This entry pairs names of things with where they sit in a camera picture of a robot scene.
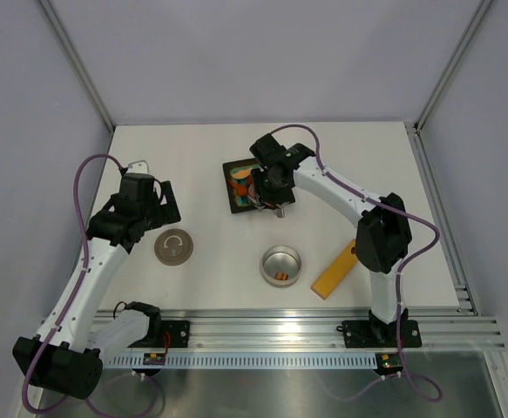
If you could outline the metal serving tongs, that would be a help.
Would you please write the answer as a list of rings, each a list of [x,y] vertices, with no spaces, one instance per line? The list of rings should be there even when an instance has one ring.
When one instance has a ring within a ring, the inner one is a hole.
[[[264,202],[258,193],[249,193],[248,199],[253,204],[254,208],[258,212],[262,212],[264,210],[270,210],[274,213],[274,215],[279,219],[285,218],[285,206],[280,204],[269,204]]]

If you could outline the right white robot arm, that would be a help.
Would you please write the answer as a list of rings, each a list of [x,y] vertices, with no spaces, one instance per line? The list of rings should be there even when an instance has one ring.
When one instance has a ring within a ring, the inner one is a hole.
[[[260,166],[253,171],[260,205],[284,206],[299,188],[337,210],[356,229],[354,254],[369,271],[372,296],[369,319],[359,336],[377,347],[395,343],[407,318],[396,289],[396,270],[412,241],[403,200],[394,193],[382,197],[363,191],[325,167],[317,150],[300,143],[286,148],[266,134],[249,151]]]

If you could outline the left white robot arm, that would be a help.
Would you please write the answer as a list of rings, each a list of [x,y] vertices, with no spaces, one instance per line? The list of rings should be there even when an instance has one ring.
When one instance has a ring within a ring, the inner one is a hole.
[[[166,341],[158,307],[129,303],[109,325],[91,325],[113,277],[146,232],[180,222],[170,182],[146,173],[122,175],[118,192],[90,219],[82,260],[52,312],[31,338],[17,339],[12,353],[23,386],[77,399],[98,385],[104,365],[131,346]]]

